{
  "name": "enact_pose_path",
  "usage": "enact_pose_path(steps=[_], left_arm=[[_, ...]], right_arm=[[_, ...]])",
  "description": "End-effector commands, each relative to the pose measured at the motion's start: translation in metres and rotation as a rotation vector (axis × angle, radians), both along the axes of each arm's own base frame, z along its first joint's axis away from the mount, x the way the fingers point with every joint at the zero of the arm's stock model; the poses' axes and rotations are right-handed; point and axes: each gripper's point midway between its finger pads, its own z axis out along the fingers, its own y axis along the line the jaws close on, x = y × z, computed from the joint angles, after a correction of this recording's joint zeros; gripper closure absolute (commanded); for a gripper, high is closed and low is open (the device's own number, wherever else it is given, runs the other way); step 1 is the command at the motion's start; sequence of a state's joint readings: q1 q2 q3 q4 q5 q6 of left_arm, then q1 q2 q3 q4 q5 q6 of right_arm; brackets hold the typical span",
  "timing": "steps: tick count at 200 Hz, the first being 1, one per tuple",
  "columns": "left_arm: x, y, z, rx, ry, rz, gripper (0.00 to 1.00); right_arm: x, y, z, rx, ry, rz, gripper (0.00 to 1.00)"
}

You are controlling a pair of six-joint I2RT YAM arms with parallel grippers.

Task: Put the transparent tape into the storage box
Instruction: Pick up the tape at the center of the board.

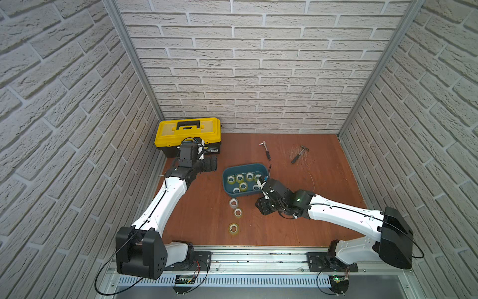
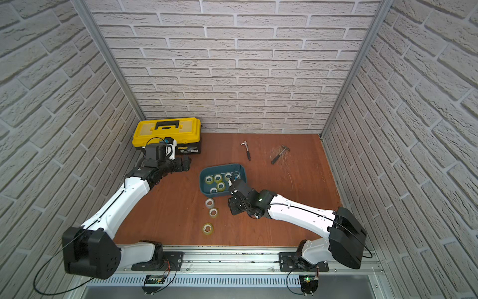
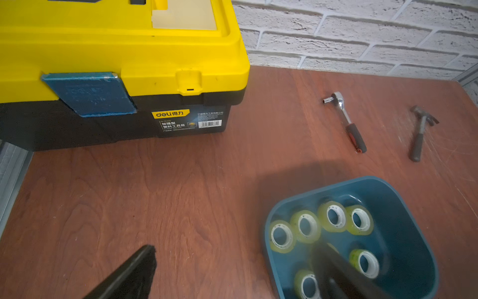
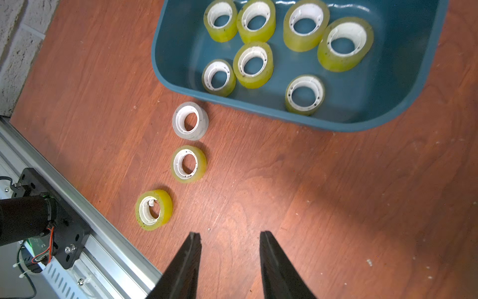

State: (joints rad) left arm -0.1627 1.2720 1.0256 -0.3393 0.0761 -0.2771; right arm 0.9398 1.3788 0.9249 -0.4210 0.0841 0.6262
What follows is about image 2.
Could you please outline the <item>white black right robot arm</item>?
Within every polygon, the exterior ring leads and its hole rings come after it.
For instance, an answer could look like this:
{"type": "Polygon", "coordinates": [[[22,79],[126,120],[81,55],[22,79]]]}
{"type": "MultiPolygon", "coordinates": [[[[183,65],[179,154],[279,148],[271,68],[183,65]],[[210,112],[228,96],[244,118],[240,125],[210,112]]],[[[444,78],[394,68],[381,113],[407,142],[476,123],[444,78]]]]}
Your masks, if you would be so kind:
{"type": "Polygon", "coordinates": [[[234,216],[247,213],[252,219],[285,221],[320,236],[299,244],[295,260],[300,269],[309,270],[330,260],[350,269],[361,268],[367,231],[350,210],[313,208],[265,189],[257,192],[241,179],[229,181],[229,192],[228,207],[234,216]]]}

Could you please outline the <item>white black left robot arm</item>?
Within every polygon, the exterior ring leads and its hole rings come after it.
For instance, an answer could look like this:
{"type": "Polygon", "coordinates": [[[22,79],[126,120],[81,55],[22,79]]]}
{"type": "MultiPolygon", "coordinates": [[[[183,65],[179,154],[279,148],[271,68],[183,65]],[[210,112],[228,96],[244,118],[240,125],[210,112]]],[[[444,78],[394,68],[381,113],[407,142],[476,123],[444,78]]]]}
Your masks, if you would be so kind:
{"type": "Polygon", "coordinates": [[[160,180],[172,173],[189,171],[190,158],[175,156],[176,141],[158,138],[143,148],[144,156],[129,171],[114,195],[80,227],[62,236],[62,254],[68,274],[107,279],[119,268],[160,269],[164,265],[161,245],[153,241],[115,244],[115,235],[135,207],[160,180]]]}

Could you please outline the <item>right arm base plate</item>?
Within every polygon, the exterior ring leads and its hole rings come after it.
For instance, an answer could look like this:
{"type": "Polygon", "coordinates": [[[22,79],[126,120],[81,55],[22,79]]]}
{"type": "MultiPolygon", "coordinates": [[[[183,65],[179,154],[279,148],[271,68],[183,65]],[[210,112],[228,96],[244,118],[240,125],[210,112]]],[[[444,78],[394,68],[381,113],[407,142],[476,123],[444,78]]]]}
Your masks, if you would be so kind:
{"type": "Polygon", "coordinates": [[[278,254],[280,270],[282,272],[300,271],[300,272],[328,272],[329,266],[326,261],[312,265],[302,258],[296,257],[294,252],[280,252],[278,254]]]}

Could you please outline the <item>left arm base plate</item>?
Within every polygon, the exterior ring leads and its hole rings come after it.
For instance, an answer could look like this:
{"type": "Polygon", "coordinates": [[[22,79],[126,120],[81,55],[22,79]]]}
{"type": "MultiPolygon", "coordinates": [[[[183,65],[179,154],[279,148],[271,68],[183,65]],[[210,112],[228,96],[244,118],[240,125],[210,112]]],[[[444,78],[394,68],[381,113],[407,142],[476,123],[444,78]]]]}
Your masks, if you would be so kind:
{"type": "Polygon", "coordinates": [[[182,267],[182,262],[184,259],[184,252],[179,251],[166,251],[163,252],[164,264],[161,268],[161,271],[168,270],[168,267],[171,268],[172,272],[180,271],[182,267]]]}

